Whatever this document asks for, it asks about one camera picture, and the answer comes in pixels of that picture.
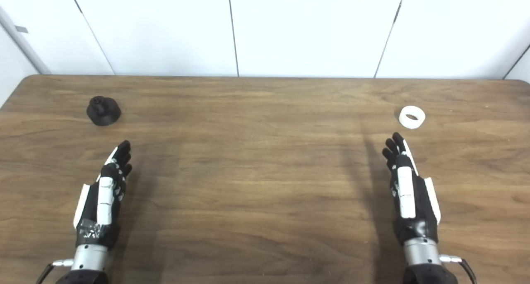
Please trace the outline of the black and white left hand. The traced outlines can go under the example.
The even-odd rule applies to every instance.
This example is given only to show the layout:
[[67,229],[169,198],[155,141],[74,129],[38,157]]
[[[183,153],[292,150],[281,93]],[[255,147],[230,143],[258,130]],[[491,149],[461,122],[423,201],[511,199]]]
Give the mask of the black and white left hand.
[[102,272],[120,235],[118,218],[131,173],[131,143],[117,145],[95,182],[84,184],[74,214],[76,251],[72,271]]

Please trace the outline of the black and white right hand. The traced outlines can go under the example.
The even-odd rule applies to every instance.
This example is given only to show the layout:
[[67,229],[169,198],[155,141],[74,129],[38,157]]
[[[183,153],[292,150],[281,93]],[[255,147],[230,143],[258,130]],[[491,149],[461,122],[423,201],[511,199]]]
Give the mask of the black and white right hand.
[[390,191],[396,210],[393,230],[407,265],[441,265],[438,251],[440,211],[432,182],[422,178],[400,133],[382,150],[390,170]]

